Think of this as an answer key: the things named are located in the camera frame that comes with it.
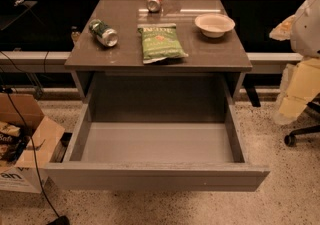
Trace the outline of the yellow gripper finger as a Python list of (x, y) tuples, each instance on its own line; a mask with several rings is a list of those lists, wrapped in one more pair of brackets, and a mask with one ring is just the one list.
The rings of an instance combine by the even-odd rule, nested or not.
[(295, 15), (291, 15), (278, 24), (269, 33), (269, 37), (274, 40), (284, 41), (290, 39), (292, 24), (295, 20)]

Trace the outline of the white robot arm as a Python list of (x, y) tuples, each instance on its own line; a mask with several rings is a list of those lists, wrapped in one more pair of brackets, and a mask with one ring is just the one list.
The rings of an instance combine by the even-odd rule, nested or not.
[(291, 49), (303, 56), (296, 65), (287, 64), (282, 73), (273, 119), (286, 125), (320, 94), (320, 0), (305, 0), (269, 37), (289, 40)]

